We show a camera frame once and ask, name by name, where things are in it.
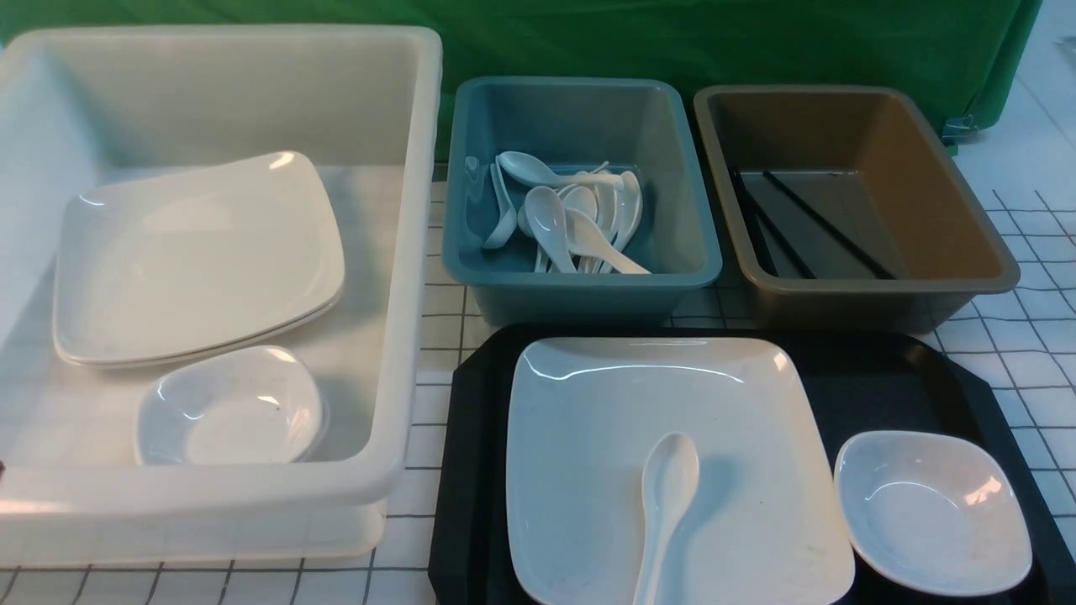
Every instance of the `white plastic bin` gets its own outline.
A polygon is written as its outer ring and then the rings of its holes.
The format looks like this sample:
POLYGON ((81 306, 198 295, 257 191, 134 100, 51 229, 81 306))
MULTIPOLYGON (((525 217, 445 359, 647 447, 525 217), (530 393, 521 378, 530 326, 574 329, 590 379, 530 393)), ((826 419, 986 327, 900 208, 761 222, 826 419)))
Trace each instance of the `white plastic bin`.
POLYGON ((440 79, 440 39, 413 27, 46 30, 0 55, 0 565, 372 548, 404 468, 440 79), (341 301, 267 341, 315 375, 331 407, 324 446, 302 464, 137 466, 134 408, 174 367, 56 356, 65 205, 105 182, 282 150, 317 165, 344 244, 341 301), (330 512, 354 531, 310 530, 330 512), (244 545, 232 530, 259 518, 244 545), (280 527, 292 537, 267 546, 280 527))

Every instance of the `bowl rim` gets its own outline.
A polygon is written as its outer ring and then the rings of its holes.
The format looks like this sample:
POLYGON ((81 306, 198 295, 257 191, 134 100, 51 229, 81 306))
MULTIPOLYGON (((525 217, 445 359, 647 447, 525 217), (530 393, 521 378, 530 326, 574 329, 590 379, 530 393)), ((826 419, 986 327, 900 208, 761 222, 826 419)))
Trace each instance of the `bowl rim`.
POLYGON ((1020 501, 1019 498, 1017 498, 1016 493, 1013 492, 1011 483, 1009 482, 1008 477, 1005 475, 1005 469, 1002 468, 1001 464, 997 463, 997 460, 995 460, 994 456, 990 454, 990 452, 985 450, 978 444, 974 444, 972 441, 968 441, 967 439, 962 439, 960 437, 954 437, 952 435, 945 435, 942 433, 930 433, 925 431, 890 431, 890 430, 865 431, 863 433, 858 433, 849 437, 848 440, 840 446, 840 450, 837 452, 837 458, 834 461, 833 465, 833 483, 834 483, 834 489, 837 492, 837 503, 840 505, 840 512, 845 518, 845 525, 848 527, 848 540, 851 543, 852 548, 855 550, 855 553, 859 554, 860 558, 862 558, 863 561, 867 565, 869 565, 872 569, 874 569, 881 576, 886 577, 887 579, 895 583, 898 583, 903 587, 910 588, 919 592, 928 594, 936 594, 940 596, 955 596, 955 597, 987 596, 991 594, 1005 592, 1016 587, 1020 582, 1022 582, 1024 578, 1028 577, 1028 574, 1031 572, 1031 567, 1034 564, 1034 552, 1032 551, 1031 547, 1031 536, 1028 532, 1027 518, 1023 515, 1023 509, 1020 507, 1020 501), (863 548, 862 544, 856 537, 855 532, 852 529, 852 524, 848 522, 848 511, 845 509, 845 501, 844 497, 841 497, 841 494, 844 492, 841 490, 843 473, 840 473, 840 468, 841 466, 844 466, 845 459, 847 458, 848 451, 851 447, 854 447, 865 440, 878 439, 880 437, 886 437, 886 436, 898 437, 903 439, 917 438, 917 439, 930 439, 936 441, 949 441, 952 444, 959 444, 965 450, 973 452, 974 455, 981 458, 990 463, 993 469, 999 474, 1000 476, 999 478, 1001 479, 1003 484, 1005 484, 1009 490, 1011 495, 1011 502, 1016 506, 1016 511, 1019 513, 1021 521, 1023 521, 1022 523, 1019 524, 1019 529, 1015 529, 1015 532, 1017 535, 1023 538, 1021 541, 1027 547, 1024 551, 1028 553, 1028 559, 1020 566, 1020 571, 1018 574, 1015 574, 1011 579, 1006 579, 1005 581, 997 581, 990 587, 968 589, 968 590, 959 590, 959 589, 954 590, 951 588, 942 588, 937 586, 910 581, 907 577, 901 575, 900 569, 897 567, 884 564, 878 558, 874 557, 870 551, 863 548))
POLYGON ((189 365, 185 365, 185 366, 176 368, 176 369, 174 369, 174 370, 166 374, 165 376, 160 377, 159 379, 157 379, 157 381, 153 383, 153 386, 151 386, 150 390, 146 391, 142 395, 142 398, 139 399, 138 406, 134 408, 133 426, 132 426, 132 430, 131 430, 131 441, 133 444, 134 461, 136 461, 136 463, 139 466, 176 466, 176 465, 184 465, 184 466, 187 466, 187 465, 189 465, 189 466, 216 466, 216 465, 224 465, 224 464, 226 464, 226 463, 202 463, 202 464, 199 464, 199 463, 193 463, 193 462, 189 462, 189 461, 175 462, 175 463, 153 463, 153 462, 147 462, 145 460, 145 455, 144 455, 144 453, 142 451, 143 450, 143 448, 142 448, 143 440, 141 439, 141 437, 145 436, 145 433, 142 431, 142 419, 144 418, 144 414, 146 413, 146 410, 150 407, 152 407, 152 406, 155 405, 154 402, 160 402, 160 400, 162 400, 162 399, 160 399, 160 397, 154 396, 154 393, 159 393, 160 386, 169 378, 174 378, 176 376, 181 376, 181 375, 184 375, 184 374, 190 374, 192 371, 198 371, 200 367, 211 366, 211 365, 218 364, 218 363, 221 363, 221 360, 223 360, 225 357, 239 356, 239 355, 251 355, 252 353, 255 353, 255 352, 257 352, 257 353, 261 353, 261 352, 268 353, 270 350, 283 353, 283 354, 292 357, 292 362, 289 362, 289 363, 297 364, 296 371, 298 371, 298 372, 300 372, 302 375, 306 375, 306 377, 309 379, 310 385, 314 390, 314 399, 312 402, 310 402, 309 404, 300 406, 300 407, 302 409, 310 410, 312 412, 312 414, 314 416, 314 418, 313 418, 314 423, 311 425, 313 430, 306 431, 302 434, 302 440, 300 441, 301 447, 296 448, 295 449, 295 453, 292 454, 292 455, 289 455, 286 460, 260 461, 260 462, 244 462, 244 463, 239 463, 239 464, 292 464, 292 463, 301 462, 302 460, 305 460, 310 454, 310 452, 313 451, 313 449, 317 446, 318 441, 321 441, 321 438, 324 437, 325 432, 328 428, 328 413, 326 413, 328 411, 328 409, 325 406, 325 399, 322 397, 321 389, 317 388, 317 381, 314 380, 314 375, 310 371, 310 368, 307 367, 307 364, 303 363, 302 357, 300 357, 299 355, 295 354, 295 352, 291 351, 289 349, 286 349, 284 347, 278 347, 275 344, 255 344, 253 347, 245 347, 243 349, 237 349, 235 351, 228 351, 228 352, 222 353, 220 355, 214 355, 214 356, 207 357, 204 360, 198 361, 196 363, 193 363, 193 364, 189 364, 189 365))

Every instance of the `black chopsticks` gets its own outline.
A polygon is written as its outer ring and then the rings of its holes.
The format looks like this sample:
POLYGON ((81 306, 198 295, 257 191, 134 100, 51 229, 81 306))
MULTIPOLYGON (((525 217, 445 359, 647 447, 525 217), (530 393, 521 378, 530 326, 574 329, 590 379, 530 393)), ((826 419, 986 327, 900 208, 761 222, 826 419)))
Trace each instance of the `black chopsticks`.
MULTIPOLYGON (((796 270, 805 279, 816 279, 815 273, 804 262, 803 257, 796 254, 792 244, 789 240, 780 233, 774 221, 766 214, 762 206, 759 205, 751 192, 748 191, 747 185, 744 184, 744 178, 740 171, 734 167, 728 168, 728 173, 733 179, 733 188, 736 191, 736 197, 740 201, 740 212, 744 213, 744 220, 748 223, 748 236, 752 240, 752 248, 755 250, 755 255, 759 257, 759 264, 762 268, 773 276, 777 275, 774 267, 773 257, 769 255, 769 251, 766 250, 766 242, 763 239, 762 230, 759 228, 759 222, 761 222, 769 234, 773 236, 777 245, 781 249, 789 261, 795 266, 796 270)), ((784 197, 792 200, 799 210, 802 210, 808 217, 810 217, 815 224, 820 226, 826 234, 830 235, 837 243, 841 245, 849 254, 855 257, 856 261, 863 264, 875 278, 880 280, 895 280, 896 277, 893 276, 886 267, 882 267, 880 263, 874 259, 869 254, 867 254, 862 248, 855 244, 851 239, 848 238, 844 233, 840 231, 833 223, 831 223, 825 216, 819 214, 817 210, 811 208, 799 195, 792 191, 788 185, 781 182, 773 172, 769 170, 763 170, 762 175, 774 185, 777 191, 781 192, 784 197)))
POLYGON ((777 275, 777 268, 774 266, 774 258, 769 254, 769 250, 766 248, 766 240, 763 237, 762 229, 759 228, 759 222, 761 221, 769 234, 777 241, 777 245, 780 247, 784 255, 789 257, 789 261, 795 266, 796 271, 799 272, 806 279, 815 279, 815 273, 804 262, 803 257, 796 253, 796 249, 792 247, 792 243, 784 237, 783 234, 777 228, 773 219, 766 214, 766 211, 762 209, 762 206, 754 199, 751 192, 748 191, 747 185, 744 184, 744 177, 740 175, 739 170, 731 168, 728 170, 733 178, 733 188, 736 189, 736 199, 740 202, 740 212, 744 213, 744 220, 748 225, 748 237, 751 238, 751 248, 754 249, 755 256, 759 257, 759 264, 762 265, 763 270, 771 276, 777 275))
POLYGON ((867 269, 870 269, 870 272, 874 273, 876 278, 880 280, 896 279, 893 276, 893 273, 886 270, 886 267, 882 267, 880 263, 878 263, 869 254, 864 252, 862 248, 855 245, 855 242, 848 239, 848 236, 840 233, 840 229, 838 229, 836 226, 834 226, 833 223, 827 221, 825 216, 819 214, 817 210, 815 210, 813 208, 810 207, 810 205, 804 201, 804 198, 799 197, 799 195, 796 194, 796 192, 789 188, 789 186, 782 183, 780 179, 775 177, 773 172, 770 172, 769 170, 763 170, 762 175, 765 177, 767 181, 769 181, 769 184, 777 187, 782 194, 784 194, 785 197, 791 199, 793 203, 799 207, 799 210, 803 210, 808 216, 810 216, 815 221, 815 223, 818 224, 818 226, 822 227, 825 230, 825 233, 830 234, 830 237, 837 240, 837 243, 844 247, 844 249, 847 250, 849 254, 854 256, 855 259, 859 261, 860 263, 863 263, 863 265, 865 265, 867 269))

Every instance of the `white square plate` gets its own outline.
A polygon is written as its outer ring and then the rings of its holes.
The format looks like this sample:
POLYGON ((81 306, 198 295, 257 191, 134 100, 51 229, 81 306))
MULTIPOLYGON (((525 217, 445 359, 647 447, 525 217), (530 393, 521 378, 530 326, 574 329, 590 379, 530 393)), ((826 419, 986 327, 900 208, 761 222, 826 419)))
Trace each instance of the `white square plate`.
POLYGON ((819 605, 854 559, 822 440, 788 355, 745 338, 553 338, 527 347, 508 420, 508 537, 547 605, 632 602, 640 480, 666 433, 700 478, 659 603, 819 605))
POLYGON ((326 308, 344 275, 325 187, 294 152, 95 188, 69 202, 56 263, 56 351, 95 365, 265 335, 326 308))

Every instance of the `white tile floor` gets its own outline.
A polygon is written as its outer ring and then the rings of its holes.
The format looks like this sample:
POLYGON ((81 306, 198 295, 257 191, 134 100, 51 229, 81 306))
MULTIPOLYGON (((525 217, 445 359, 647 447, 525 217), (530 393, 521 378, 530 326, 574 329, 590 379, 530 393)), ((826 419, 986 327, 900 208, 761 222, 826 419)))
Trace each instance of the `white tile floor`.
MULTIPOLYGON (((1015 293, 982 296, 922 335, 994 386, 1028 464, 1076 552, 1076 65, 1056 42, 1076 34, 1076 3, 1046 0, 1001 123, 957 163, 1022 263, 1015 293)), ((438 256, 443 184, 434 187, 423 351, 407 470, 385 538, 358 559, 161 565, 155 571, 0 571, 0 605, 433 605, 425 565, 452 370, 489 336, 438 256)), ((677 326, 750 327, 735 279, 690 297, 677 326)))

